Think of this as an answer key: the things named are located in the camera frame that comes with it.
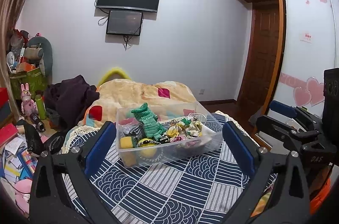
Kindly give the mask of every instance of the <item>pink rabbit toy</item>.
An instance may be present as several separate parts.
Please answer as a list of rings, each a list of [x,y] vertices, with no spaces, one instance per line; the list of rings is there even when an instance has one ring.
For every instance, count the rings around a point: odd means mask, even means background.
[[[30,120],[31,113],[36,113],[36,106],[32,100],[32,94],[29,92],[28,83],[26,83],[26,87],[21,84],[21,100],[21,111],[25,114],[26,118]]]

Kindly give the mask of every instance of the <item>green bag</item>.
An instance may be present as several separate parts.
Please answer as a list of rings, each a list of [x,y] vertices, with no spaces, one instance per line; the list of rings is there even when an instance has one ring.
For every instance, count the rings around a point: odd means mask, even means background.
[[[21,99],[21,84],[28,83],[32,99],[35,100],[37,90],[44,91],[47,88],[47,79],[41,73],[40,67],[29,72],[23,71],[10,74],[13,96],[15,99]]]

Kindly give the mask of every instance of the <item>clear plastic bin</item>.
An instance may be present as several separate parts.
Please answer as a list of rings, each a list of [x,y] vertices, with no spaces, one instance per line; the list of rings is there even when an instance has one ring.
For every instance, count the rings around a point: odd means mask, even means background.
[[[172,119],[187,117],[191,112],[201,113],[207,117],[202,129],[203,136],[152,147],[121,149],[120,138],[124,137],[122,132],[123,127],[138,123],[131,113],[133,109],[134,108],[119,109],[116,119],[116,149],[126,168],[167,163],[218,150],[223,141],[222,125],[199,102],[182,103],[167,106],[150,106],[149,109],[157,114],[158,121],[165,128],[169,128],[169,122]],[[153,156],[145,158],[144,155],[149,154]]]

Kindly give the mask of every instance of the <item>blue gripper pad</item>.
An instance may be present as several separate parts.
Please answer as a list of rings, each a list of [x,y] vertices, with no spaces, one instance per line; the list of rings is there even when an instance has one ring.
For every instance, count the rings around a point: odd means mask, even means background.
[[[272,101],[270,103],[270,110],[280,113],[289,118],[295,118],[297,116],[297,112],[294,107],[285,105],[278,101]]]
[[[112,122],[105,122],[100,131],[102,129],[103,132],[101,136],[86,156],[86,167],[84,173],[87,178],[90,178],[98,171],[117,135],[117,130]]]
[[[241,171],[250,178],[254,177],[259,164],[257,145],[232,121],[228,121],[222,128],[222,136],[237,161]]]

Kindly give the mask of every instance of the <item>green bottle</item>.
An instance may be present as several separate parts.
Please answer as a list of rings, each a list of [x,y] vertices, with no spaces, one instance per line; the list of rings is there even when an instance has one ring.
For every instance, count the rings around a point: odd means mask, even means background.
[[[43,100],[41,95],[36,95],[35,96],[35,102],[37,104],[37,108],[38,108],[38,112],[39,112],[39,118],[41,120],[45,120],[46,119],[46,110],[45,110],[45,106],[43,104]]]

